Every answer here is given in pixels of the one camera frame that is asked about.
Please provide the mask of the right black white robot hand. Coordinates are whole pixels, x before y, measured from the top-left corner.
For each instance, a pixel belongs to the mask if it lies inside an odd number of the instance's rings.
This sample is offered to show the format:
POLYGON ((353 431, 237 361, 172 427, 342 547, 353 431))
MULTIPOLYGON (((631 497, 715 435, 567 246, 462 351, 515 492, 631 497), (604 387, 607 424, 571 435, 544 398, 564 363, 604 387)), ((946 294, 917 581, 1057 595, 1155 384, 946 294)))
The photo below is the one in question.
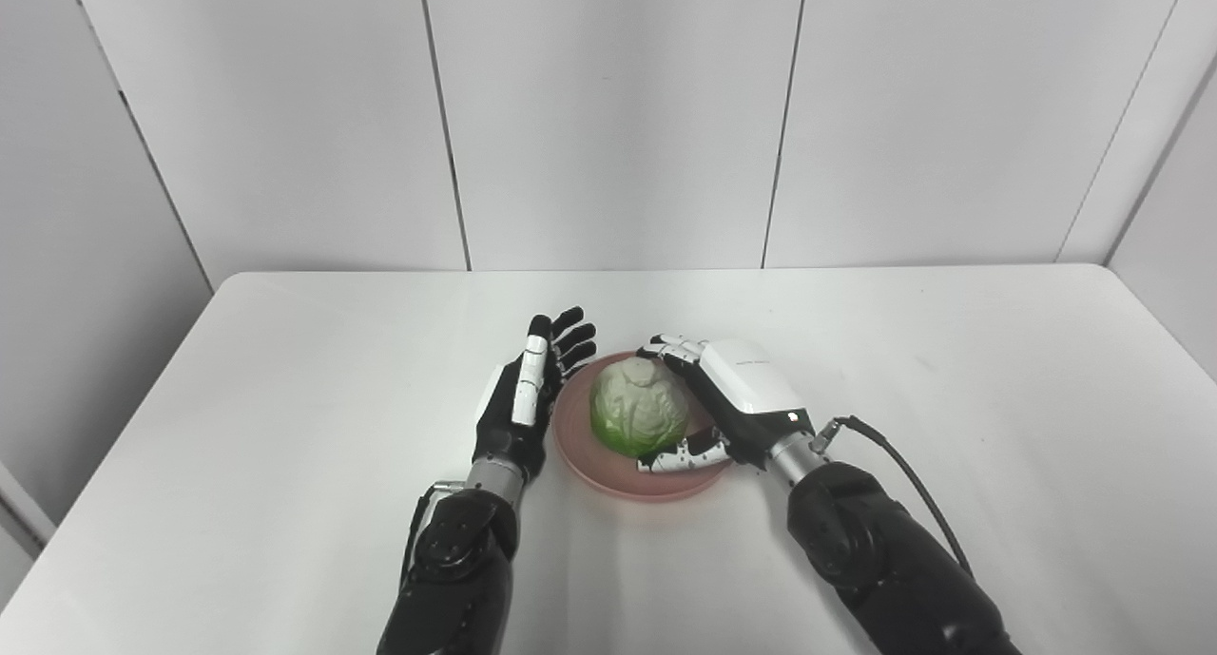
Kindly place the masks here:
POLYGON ((635 353, 682 377, 711 426, 636 460, 639 472, 694 472, 727 461, 773 472, 795 486, 826 464, 804 402, 765 351, 742 338, 657 335, 635 353))

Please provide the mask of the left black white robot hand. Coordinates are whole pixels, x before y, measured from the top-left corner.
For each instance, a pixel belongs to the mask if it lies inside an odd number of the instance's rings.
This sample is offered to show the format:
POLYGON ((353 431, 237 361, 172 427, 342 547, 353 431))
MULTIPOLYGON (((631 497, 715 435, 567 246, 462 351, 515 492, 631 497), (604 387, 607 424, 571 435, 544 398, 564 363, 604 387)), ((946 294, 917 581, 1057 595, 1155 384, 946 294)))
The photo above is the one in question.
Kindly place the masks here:
POLYGON ((582 307, 555 318, 531 318, 520 356, 490 381, 490 394, 475 422, 475 463, 510 463, 527 483, 542 472, 553 405, 596 356, 595 336, 596 328, 582 307))

